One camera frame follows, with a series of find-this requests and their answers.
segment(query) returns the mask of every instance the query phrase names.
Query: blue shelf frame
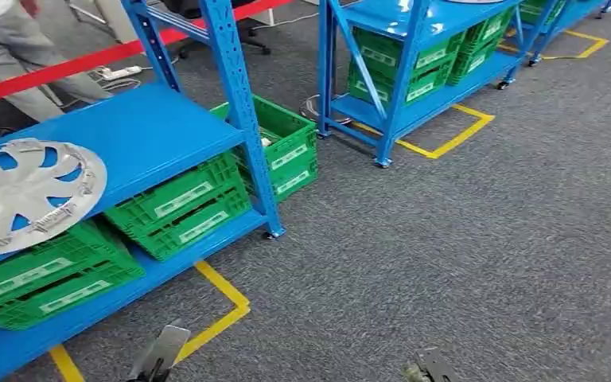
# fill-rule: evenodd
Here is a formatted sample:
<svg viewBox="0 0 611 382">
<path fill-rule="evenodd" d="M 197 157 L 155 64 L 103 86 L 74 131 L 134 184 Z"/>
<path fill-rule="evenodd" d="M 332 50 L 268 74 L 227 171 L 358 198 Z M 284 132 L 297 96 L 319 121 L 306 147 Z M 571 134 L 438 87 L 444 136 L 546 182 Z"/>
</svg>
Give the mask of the blue shelf frame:
<svg viewBox="0 0 611 382">
<path fill-rule="evenodd" d="M 330 128 L 339 130 L 359 139 L 376 149 L 375 162 L 378 166 L 388 167 L 391 163 L 391 151 L 397 139 L 411 133 L 434 116 L 482 88 L 498 76 L 505 76 L 498 88 L 506 88 L 514 82 L 515 74 L 524 59 L 526 52 L 541 31 L 541 25 L 549 17 L 550 9 L 558 0 L 549 0 L 537 24 L 524 31 L 521 24 L 519 4 L 522 0 L 503 0 L 491 4 L 465 4 L 447 0 L 414 0 L 411 2 L 394 0 L 360 0 L 343 8 L 338 0 L 320 1 L 319 12 L 319 99 L 321 116 L 318 134 L 327 137 Z M 403 97 L 407 93 L 411 66 L 418 59 L 421 50 L 429 48 L 456 33 L 467 30 L 470 26 L 491 16 L 514 7 L 511 25 L 521 31 L 515 35 L 519 52 L 505 54 L 493 53 L 483 65 L 471 72 L 458 85 L 449 86 L 430 93 L 424 99 L 403 106 Z M 395 87 L 391 102 L 385 108 L 380 102 L 376 87 L 360 54 L 360 48 L 352 37 L 352 26 L 382 33 L 385 36 L 403 42 L 399 58 Z M 354 99 L 350 95 L 335 97 L 336 75 L 336 34 L 340 29 L 345 44 L 352 54 L 354 65 L 360 70 L 363 81 L 369 89 L 372 103 Z M 342 125 L 332 118 L 332 112 L 338 111 L 352 119 L 364 123 L 380 134 L 372 138 L 350 127 Z"/>
<path fill-rule="evenodd" d="M 155 261 L 141 248 L 132 246 L 130 252 L 146 269 L 143 278 L 28 330 L 0 329 L 0 379 L 249 232 L 265 226 L 268 233 L 277 237 L 285 231 L 270 187 L 230 0 L 200 2 L 207 30 L 152 8 L 144 0 L 122 2 L 158 81 L 39 123 L 9 135 L 0 143 L 33 137 L 72 142 L 95 151 L 107 167 L 107 188 L 86 217 L 234 146 L 242 146 L 257 191 L 254 208 L 220 225 L 165 262 Z M 181 85 L 158 34 L 158 24 L 174 26 L 211 47 L 231 106 L 228 121 L 218 119 L 181 94 Z M 0 260 L 9 255 L 12 254 L 0 255 Z"/>
<path fill-rule="evenodd" d="M 603 0 L 568 0 L 556 19 L 549 25 L 543 25 L 540 30 L 540 37 L 535 44 L 535 50 L 529 65 L 535 65 L 542 60 L 542 52 L 559 34 L 593 14 L 596 10 L 599 11 L 595 18 L 603 18 L 603 14 L 611 10 L 611 0 L 605 2 Z M 531 25 L 524 23 L 523 27 L 527 29 Z"/>
</svg>

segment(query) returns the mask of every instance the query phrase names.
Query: metal foot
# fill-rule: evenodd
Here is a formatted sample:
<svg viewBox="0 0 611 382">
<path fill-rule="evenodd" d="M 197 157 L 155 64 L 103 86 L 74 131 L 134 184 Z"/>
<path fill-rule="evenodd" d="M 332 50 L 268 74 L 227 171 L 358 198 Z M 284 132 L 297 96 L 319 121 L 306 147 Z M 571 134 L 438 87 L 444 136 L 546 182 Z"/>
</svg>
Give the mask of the metal foot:
<svg viewBox="0 0 611 382">
<path fill-rule="evenodd" d="M 281 232 L 264 232 L 263 238 L 266 240 L 274 241 L 280 236 L 284 235 L 285 230 L 283 229 Z"/>
<path fill-rule="evenodd" d="M 376 164 L 376 166 L 380 167 L 381 169 L 386 169 L 387 167 L 390 167 L 390 164 L 392 163 L 392 160 L 391 159 L 385 159 L 384 161 L 379 161 L 378 158 L 377 158 L 374 163 Z"/>
</svg>

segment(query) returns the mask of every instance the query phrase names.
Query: person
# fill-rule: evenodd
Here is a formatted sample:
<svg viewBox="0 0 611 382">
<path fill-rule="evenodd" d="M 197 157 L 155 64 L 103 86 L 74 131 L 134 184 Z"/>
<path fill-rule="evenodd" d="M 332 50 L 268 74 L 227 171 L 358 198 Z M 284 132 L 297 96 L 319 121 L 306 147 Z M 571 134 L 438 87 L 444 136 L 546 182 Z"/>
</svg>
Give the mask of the person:
<svg viewBox="0 0 611 382">
<path fill-rule="evenodd" d="M 34 20 L 39 10 L 36 1 L 0 0 L 0 81 L 66 61 Z M 112 96 L 86 73 L 54 84 L 88 103 Z M 6 99 L 39 122 L 64 114 L 39 88 L 16 92 Z"/>
</svg>

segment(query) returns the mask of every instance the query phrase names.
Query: yellow floor tape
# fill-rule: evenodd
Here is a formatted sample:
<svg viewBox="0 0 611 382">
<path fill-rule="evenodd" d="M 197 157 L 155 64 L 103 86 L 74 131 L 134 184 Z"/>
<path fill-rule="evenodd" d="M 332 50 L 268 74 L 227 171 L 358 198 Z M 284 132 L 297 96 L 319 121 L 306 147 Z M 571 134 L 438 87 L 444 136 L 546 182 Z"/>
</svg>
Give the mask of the yellow floor tape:
<svg viewBox="0 0 611 382">
<path fill-rule="evenodd" d="M 398 139 L 397 144 L 406 147 L 407 149 L 414 151 L 418 154 L 424 155 L 430 159 L 437 159 L 443 154 L 446 154 L 447 152 L 462 144 L 465 140 L 467 140 L 469 137 L 474 135 L 477 131 L 481 130 L 481 128 L 483 128 L 495 119 L 495 115 L 488 115 L 482 113 L 481 111 L 474 110 L 472 108 L 459 104 L 453 105 L 452 108 L 467 113 L 469 115 L 474 115 L 479 120 L 473 123 L 472 126 L 462 131 L 460 134 L 456 135 L 454 138 L 450 139 L 448 142 L 444 143 L 440 147 L 437 147 L 434 151 L 425 150 L 421 147 L 414 145 L 413 143 L 409 143 L 402 139 Z M 363 123 L 353 122 L 353 124 L 361 129 L 372 132 L 373 134 L 379 134 L 378 131 L 370 128 L 369 126 L 364 125 Z"/>
<path fill-rule="evenodd" d="M 575 32 L 573 30 L 569 30 L 566 29 L 563 31 L 565 34 L 569 34 L 571 36 L 575 36 L 575 37 L 580 37 L 580 38 L 585 38 L 587 40 L 591 40 L 593 41 L 593 44 L 587 48 L 584 52 L 579 53 L 577 56 L 545 56 L 543 54 L 540 54 L 540 58 L 542 58 L 543 60 L 557 60 L 557 59 L 562 59 L 562 58 L 587 58 L 589 56 L 591 56 L 592 54 L 594 54 L 596 51 L 598 51 L 600 48 L 603 48 L 606 44 L 608 44 L 610 42 L 610 40 L 605 39 L 603 37 L 596 37 L 596 36 L 592 36 L 590 34 L 586 34 L 586 33 L 580 33 L 580 32 Z M 511 34 L 508 33 L 508 37 L 514 36 L 514 32 L 512 31 Z M 506 45 L 506 44 L 499 44 L 498 48 L 502 48 L 505 50 L 509 50 L 512 52 L 519 52 L 519 50 L 513 46 L 510 45 Z M 533 53 L 532 52 L 527 52 L 526 53 L 527 56 L 532 56 Z"/>
<path fill-rule="evenodd" d="M 210 342 L 214 337 L 218 336 L 219 333 L 226 330 L 229 326 L 235 324 L 242 317 L 250 312 L 249 300 L 240 293 L 228 280 L 224 279 L 219 272 L 215 271 L 214 268 L 205 261 L 200 261 L 195 265 L 196 269 L 212 283 L 216 289 L 221 291 L 233 304 L 235 308 L 226 314 L 219 321 L 215 322 L 207 329 L 196 335 L 192 340 L 186 343 L 181 349 L 179 356 L 177 357 L 176 363 L 181 362 L 186 357 L 195 353 L 202 345 Z M 55 366 L 60 371 L 64 382 L 84 382 L 83 374 L 74 364 L 72 358 L 67 353 L 67 350 L 63 345 L 55 346 L 50 349 L 50 357 L 53 359 Z"/>
</svg>

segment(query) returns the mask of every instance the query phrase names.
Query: stacked crates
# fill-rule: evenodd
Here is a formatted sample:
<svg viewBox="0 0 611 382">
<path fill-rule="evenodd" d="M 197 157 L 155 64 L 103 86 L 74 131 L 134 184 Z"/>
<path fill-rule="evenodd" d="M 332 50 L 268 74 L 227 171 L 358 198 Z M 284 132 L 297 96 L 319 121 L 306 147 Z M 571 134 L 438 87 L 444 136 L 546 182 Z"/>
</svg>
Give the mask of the stacked crates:
<svg viewBox="0 0 611 382">
<path fill-rule="evenodd" d="M 104 214 L 155 259 L 164 261 L 250 207 L 235 158 L 227 152 Z"/>
<path fill-rule="evenodd" d="M 143 274 L 108 226 L 84 221 L 0 262 L 0 328 L 27 329 Z"/>
<path fill-rule="evenodd" d="M 395 88 L 403 42 L 360 28 L 355 28 L 353 35 L 380 101 L 387 106 Z M 413 103 L 446 83 L 464 35 L 459 33 L 420 52 L 411 71 L 404 104 Z M 353 97 L 372 101 L 361 72 L 354 62 L 350 63 L 348 92 Z"/>
<path fill-rule="evenodd" d="M 535 23 L 539 18 L 540 14 L 544 9 L 544 6 L 547 4 L 547 0 L 525 0 L 519 5 L 521 11 L 521 21 L 528 23 Z M 559 0 L 554 9 L 549 13 L 549 17 L 547 21 L 545 21 L 545 25 L 551 24 L 558 14 L 561 12 L 563 7 L 566 5 L 566 0 Z"/>
<path fill-rule="evenodd" d="M 512 19 L 513 7 L 467 29 L 447 83 L 458 84 L 495 52 Z"/>
<path fill-rule="evenodd" d="M 257 95 L 253 99 L 273 194 L 277 202 L 282 202 L 317 179 L 315 122 Z M 211 110 L 222 119 L 228 118 L 228 112 L 228 103 Z M 234 154 L 246 187 L 256 194 L 242 149 L 236 148 Z"/>
</svg>

